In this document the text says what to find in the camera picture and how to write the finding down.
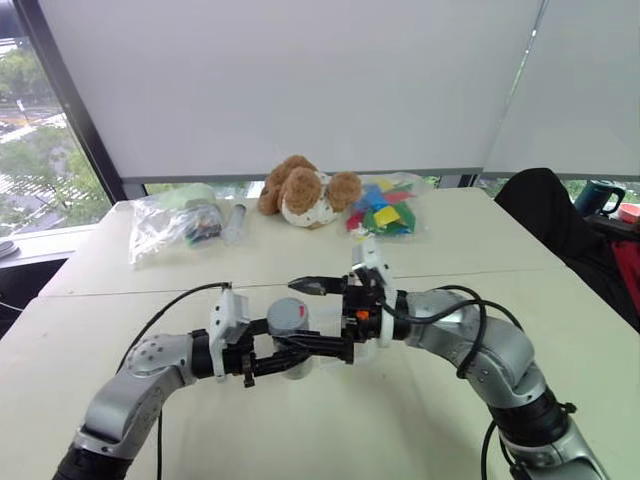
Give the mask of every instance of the stuffed animal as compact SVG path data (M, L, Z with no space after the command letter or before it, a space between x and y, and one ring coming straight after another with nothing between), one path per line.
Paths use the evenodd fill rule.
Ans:
M334 220L360 197L355 173L333 176L319 172L302 155L294 155L274 168L258 200L264 215L278 212L296 227L316 228Z

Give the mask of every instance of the table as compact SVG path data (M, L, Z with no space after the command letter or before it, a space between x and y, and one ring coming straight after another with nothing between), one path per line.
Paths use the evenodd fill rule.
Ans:
M397 288L446 283L476 289L523 323L537 361L612 478L637 478L640 348L637 334L570 270L405 278ZM236 289L252 317L290 295L310 307L312 327L330 327L338 297L282 286ZM157 331L207 327L217 293L199 293L167 313ZM0 477L50 478L93 394L123 348L175 293L39 297L0 341ZM402 343L357 366L314 367L299 381L280 375L201 381L165 407L164 478L479 478L486 407L453 367ZM155 435L128 479L155 475ZM510 479L497 442L489 478Z
M43 296L186 290L203 283L284 285L304 275L340 276L351 263L353 240L342 222L309 231L279 215L248 207L246 243L181 251L138 270L127 263L132 208L117 204L90 239L42 290ZM231 205L222 203L223 209ZM398 278L560 268L562 262L477 188L442 189L424 197L428 232L414 242L386 243L385 259Z

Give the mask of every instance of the clear plastic bag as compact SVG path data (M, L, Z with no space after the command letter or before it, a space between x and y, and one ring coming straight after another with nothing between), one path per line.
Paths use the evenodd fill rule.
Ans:
M223 217L214 190L194 184L131 202L129 263L139 264L172 246L195 246L220 235Z
M367 237L404 239L426 230L420 197L428 190L424 178L411 173L361 175L362 195L347 213L347 232Z

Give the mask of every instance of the mug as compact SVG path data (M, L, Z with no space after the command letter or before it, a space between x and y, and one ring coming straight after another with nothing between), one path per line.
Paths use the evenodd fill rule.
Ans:
M624 189L615 186L612 182L589 180L573 206L583 217L594 214L609 215L618 209L626 193ZM618 197L615 206L610 210L603 210L611 195Z

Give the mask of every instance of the red block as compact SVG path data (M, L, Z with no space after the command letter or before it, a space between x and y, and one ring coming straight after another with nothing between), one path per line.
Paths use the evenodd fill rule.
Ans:
M355 230L362 223L362 219L364 218L364 212L358 212L353 214L349 220L347 220L347 231Z
M389 202L391 205L395 205L396 203L404 202L407 198L412 198L413 195L409 192L388 192L383 193L384 199Z

